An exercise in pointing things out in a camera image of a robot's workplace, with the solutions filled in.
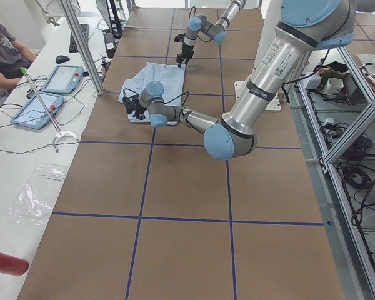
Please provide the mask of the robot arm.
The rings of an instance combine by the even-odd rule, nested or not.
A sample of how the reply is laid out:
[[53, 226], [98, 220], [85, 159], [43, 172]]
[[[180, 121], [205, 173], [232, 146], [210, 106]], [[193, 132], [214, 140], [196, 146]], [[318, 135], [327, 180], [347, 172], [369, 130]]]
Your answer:
[[226, 37], [226, 30], [234, 18], [244, 9], [245, 0], [231, 1], [229, 7], [223, 12], [216, 24], [208, 21], [205, 15], [197, 15], [189, 18], [187, 29], [184, 34], [178, 34], [174, 38], [175, 43], [182, 43], [181, 53], [177, 55], [176, 62], [179, 67], [188, 64], [194, 55], [194, 45], [199, 33], [206, 35], [210, 41], [222, 43]]
[[246, 79], [239, 99], [219, 119], [184, 105], [167, 105], [159, 81], [148, 83], [126, 108], [136, 109], [138, 115], [147, 112], [154, 128], [175, 121], [196, 129], [204, 135], [204, 147], [214, 159], [245, 156], [257, 143], [254, 123], [302, 56], [346, 46], [353, 40], [357, 6], [357, 1], [282, 1], [276, 37]]

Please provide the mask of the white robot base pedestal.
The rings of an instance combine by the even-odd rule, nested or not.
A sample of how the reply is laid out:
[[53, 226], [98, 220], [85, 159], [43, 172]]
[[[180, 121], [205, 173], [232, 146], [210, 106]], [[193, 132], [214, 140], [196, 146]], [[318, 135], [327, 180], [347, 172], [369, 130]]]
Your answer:
[[280, 111], [281, 104], [279, 102], [278, 93], [266, 91], [264, 87], [260, 87], [260, 79], [258, 79], [258, 70], [256, 69], [256, 61], [252, 65], [252, 71], [244, 81], [235, 81], [235, 98], [239, 108], [248, 108], [253, 105], [258, 111]]

